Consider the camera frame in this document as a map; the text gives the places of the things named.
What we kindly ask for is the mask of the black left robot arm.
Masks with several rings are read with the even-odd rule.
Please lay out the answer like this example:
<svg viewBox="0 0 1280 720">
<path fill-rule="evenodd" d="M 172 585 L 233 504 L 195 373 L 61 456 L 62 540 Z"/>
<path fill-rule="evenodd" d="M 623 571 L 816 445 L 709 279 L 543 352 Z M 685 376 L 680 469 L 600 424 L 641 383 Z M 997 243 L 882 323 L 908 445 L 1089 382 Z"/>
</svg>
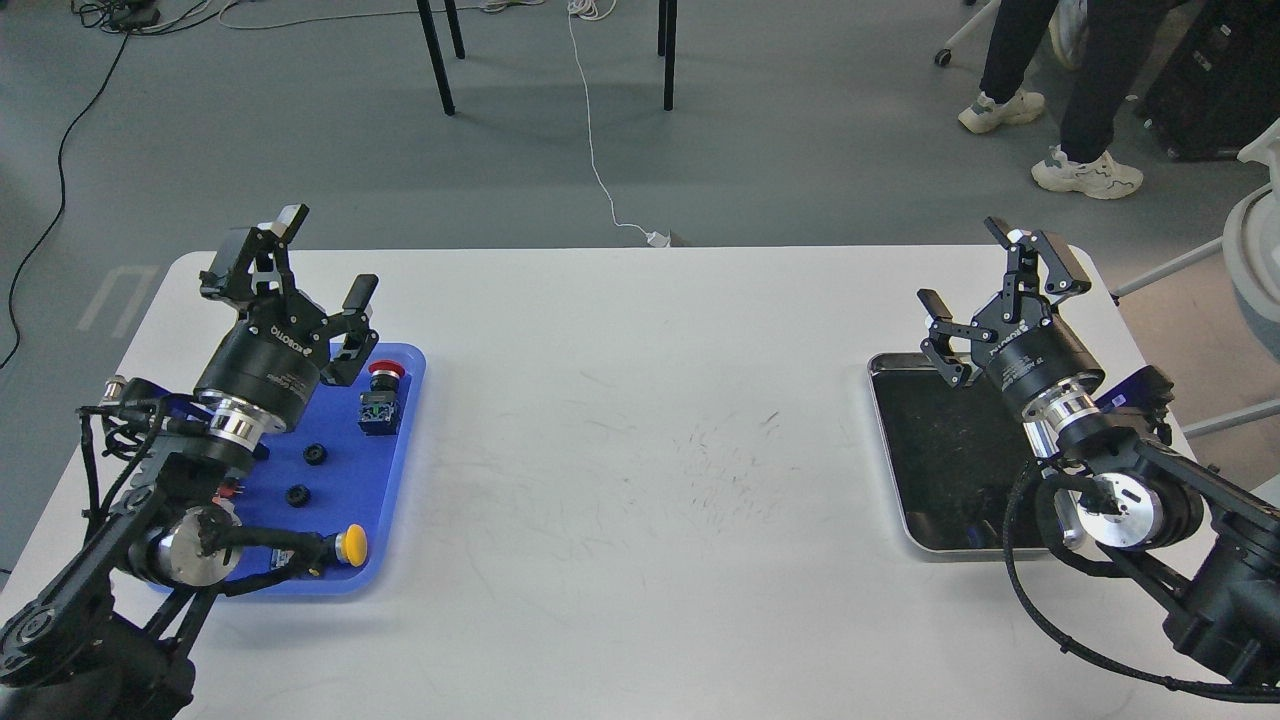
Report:
<svg viewBox="0 0 1280 720">
<path fill-rule="evenodd" d="M 352 384 L 378 342 L 375 275 L 334 315 L 297 288 L 288 249 L 307 211 L 230 238 L 201 273 L 201 295 L 237 320 L 192 395 L 115 378 L 78 411 L 84 542 L 3 628 L 5 719 L 172 719 L 193 698 L 189 652 L 218 598 L 365 564 L 358 525 L 247 527 L 227 498 L 262 436 L 293 430 L 319 384 Z"/>
</svg>

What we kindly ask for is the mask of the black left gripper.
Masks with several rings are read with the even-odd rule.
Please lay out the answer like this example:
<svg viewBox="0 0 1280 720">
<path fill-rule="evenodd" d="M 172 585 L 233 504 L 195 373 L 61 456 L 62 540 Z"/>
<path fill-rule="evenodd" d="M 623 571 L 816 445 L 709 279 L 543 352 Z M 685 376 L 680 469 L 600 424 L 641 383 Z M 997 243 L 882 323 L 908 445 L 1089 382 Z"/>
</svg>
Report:
<svg viewBox="0 0 1280 720">
<path fill-rule="evenodd" d="M 206 404 L 238 398 L 293 430 L 320 386 L 352 386 L 378 345 L 369 304 L 378 275 L 356 275 L 342 310 L 326 315 L 296 288 L 288 247 L 308 206 L 284 206 L 275 220 L 230 234 L 200 293 L 216 301 L 252 301 L 219 343 L 195 386 Z"/>
</svg>

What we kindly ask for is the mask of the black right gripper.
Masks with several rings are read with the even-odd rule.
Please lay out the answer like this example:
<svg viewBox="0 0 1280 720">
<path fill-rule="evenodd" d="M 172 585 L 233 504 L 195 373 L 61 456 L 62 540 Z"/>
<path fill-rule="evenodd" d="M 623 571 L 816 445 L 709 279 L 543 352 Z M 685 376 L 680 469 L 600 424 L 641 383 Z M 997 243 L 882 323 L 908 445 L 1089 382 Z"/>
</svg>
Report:
<svg viewBox="0 0 1280 720">
<path fill-rule="evenodd" d="M 1006 288 L 997 292 L 969 323 L 954 322 L 934 290 L 918 290 L 928 316 L 922 352 L 951 388 L 987 379 L 1005 406 L 1028 419 L 1036 398 L 1065 380 L 1085 392 L 1098 389 L 1105 372 L 1059 310 L 1062 302 L 1091 291 L 1091 278 L 1060 234 L 1023 231 L 997 217 L 984 225 L 1009 255 Z"/>
</svg>

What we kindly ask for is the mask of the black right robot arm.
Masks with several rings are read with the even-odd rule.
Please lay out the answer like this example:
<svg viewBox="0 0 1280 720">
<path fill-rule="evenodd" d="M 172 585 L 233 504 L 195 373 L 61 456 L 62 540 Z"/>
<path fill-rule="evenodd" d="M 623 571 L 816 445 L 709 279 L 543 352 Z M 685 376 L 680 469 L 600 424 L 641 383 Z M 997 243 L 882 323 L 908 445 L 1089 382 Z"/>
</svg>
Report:
<svg viewBox="0 0 1280 720">
<path fill-rule="evenodd" d="M 1060 315 L 1091 279 L 1068 243 L 989 217 L 1007 260 L 997 293 L 966 323 L 933 290 L 922 351 L 954 388 L 986 378 L 1033 439 L 1034 459 L 1004 512 L 1002 556 L 1030 620 L 1064 653 L 1103 670 L 1207 700 L 1277 702 L 1277 510 L 1174 451 L 1165 423 L 1171 382 L 1155 366 L 1137 406 L 1103 409 L 1105 372 Z M 1165 610 L 1176 652 L 1220 675 L 1189 682 L 1120 664 L 1053 625 L 1024 591 L 1012 523 L 1033 493 L 1046 548 L 1088 577 L 1134 580 Z"/>
</svg>

